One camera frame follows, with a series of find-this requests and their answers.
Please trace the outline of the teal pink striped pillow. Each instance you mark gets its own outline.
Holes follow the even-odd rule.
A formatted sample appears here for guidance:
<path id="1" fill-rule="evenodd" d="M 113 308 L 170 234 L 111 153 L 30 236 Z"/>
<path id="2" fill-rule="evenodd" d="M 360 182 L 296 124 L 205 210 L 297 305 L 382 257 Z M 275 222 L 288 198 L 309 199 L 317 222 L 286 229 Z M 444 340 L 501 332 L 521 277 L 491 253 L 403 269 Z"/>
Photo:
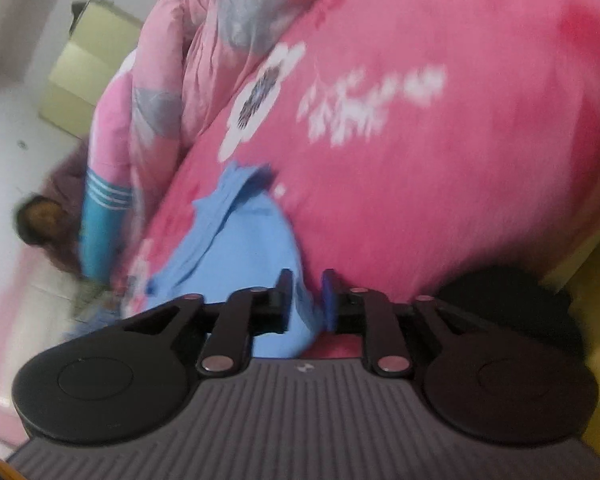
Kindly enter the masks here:
<path id="1" fill-rule="evenodd" d="M 88 136 L 80 265 L 84 278 L 104 284 L 124 245 L 125 217 L 132 205 L 129 140 L 135 57 L 131 52 L 109 81 Z"/>

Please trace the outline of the white pink bed headboard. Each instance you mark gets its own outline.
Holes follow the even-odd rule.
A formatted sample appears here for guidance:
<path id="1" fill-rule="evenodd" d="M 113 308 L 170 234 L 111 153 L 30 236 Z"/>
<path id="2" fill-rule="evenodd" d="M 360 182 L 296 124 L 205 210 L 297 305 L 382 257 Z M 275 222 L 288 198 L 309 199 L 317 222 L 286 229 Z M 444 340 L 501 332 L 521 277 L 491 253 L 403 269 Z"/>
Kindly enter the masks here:
<path id="1" fill-rule="evenodd" d="M 27 440 L 12 400 L 12 383 L 23 364 L 59 344 L 71 325 L 78 283 L 34 248 L 24 248 L 0 293 L 0 441 Z"/>

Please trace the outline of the pink floral bed blanket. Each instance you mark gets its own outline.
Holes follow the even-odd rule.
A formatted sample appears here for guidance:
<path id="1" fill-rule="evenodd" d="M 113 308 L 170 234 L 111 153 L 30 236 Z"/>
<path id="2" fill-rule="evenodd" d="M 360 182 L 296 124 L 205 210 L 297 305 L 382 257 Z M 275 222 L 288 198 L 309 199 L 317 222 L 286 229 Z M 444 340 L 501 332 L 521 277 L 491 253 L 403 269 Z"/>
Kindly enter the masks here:
<path id="1" fill-rule="evenodd" d="M 125 315 L 190 257 L 230 164 L 270 167 L 311 292 L 406 301 L 475 266 L 547 274 L 600 230 L 600 0 L 318 0 L 186 156 Z"/>

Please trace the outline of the pile of jeans and plaid clothes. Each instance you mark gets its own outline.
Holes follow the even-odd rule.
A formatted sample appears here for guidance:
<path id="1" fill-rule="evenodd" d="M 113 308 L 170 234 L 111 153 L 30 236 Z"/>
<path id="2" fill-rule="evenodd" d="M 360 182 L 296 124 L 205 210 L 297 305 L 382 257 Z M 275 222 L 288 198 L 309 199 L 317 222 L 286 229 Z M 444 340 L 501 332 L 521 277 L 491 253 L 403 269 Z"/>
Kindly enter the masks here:
<path id="1" fill-rule="evenodd" d="M 108 286 L 84 278 L 73 299 L 71 324 L 64 339 L 71 340 L 114 325 L 122 319 L 123 296 Z"/>

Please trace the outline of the person in maroon jacket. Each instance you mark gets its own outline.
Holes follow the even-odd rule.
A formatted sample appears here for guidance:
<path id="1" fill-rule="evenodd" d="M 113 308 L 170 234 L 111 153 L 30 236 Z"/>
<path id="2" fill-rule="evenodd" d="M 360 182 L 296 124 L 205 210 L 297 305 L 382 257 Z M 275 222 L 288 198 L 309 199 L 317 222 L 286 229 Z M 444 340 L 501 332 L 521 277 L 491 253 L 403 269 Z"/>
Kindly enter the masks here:
<path id="1" fill-rule="evenodd" d="M 14 213 L 20 240 L 41 248 L 62 272 L 81 275 L 79 235 L 82 222 L 88 140 L 84 139 L 47 177 L 38 194 Z"/>

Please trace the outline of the light blue t-shirt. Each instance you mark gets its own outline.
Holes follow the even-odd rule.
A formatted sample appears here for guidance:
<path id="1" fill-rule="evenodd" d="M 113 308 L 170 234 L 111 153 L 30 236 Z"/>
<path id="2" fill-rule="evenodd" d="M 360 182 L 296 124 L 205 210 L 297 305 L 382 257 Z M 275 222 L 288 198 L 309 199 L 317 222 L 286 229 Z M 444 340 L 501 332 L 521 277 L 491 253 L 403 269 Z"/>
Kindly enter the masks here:
<path id="1" fill-rule="evenodd" d="M 281 334 L 253 341 L 257 358 L 291 359 L 314 343 L 323 315 L 314 306 L 302 275 L 291 226 L 268 194 L 267 166 L 229 164 L 216 189 L 192 203 L 196 218 L 166 265 L 145 287 L 145 310 L 186 294 L 222 302 L 236 290 L 272 287 L 279 273 L 292 273 L 289 324 Z"/>

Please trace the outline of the pale yellow wardrobe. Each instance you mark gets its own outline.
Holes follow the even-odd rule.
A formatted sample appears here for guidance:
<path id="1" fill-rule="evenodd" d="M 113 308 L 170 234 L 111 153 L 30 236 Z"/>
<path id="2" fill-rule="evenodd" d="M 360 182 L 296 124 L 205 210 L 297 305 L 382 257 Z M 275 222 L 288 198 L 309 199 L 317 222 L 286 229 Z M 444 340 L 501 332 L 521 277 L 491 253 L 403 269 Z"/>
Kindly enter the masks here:
<path id="1" fill-rule="evenodd" d="M 78 1 L 72 12 L 69 38 L 48 75 L 38 116 L 84 138 L 107 84 L 137 44 L 142 21 L 107 0 Z"/>

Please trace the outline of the pink grey quilt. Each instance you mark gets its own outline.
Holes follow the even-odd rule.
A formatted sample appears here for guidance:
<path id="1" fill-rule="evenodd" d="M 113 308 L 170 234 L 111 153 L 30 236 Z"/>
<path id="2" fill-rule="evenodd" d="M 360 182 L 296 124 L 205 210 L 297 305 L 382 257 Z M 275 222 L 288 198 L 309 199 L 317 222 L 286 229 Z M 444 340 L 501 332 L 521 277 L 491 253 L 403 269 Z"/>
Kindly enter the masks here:
<path id="1" fill-rule="evenodd" d="M 137 243 L 198 136 L 315 0 L 158 0 L 132 68 L 132 205 Z"/>

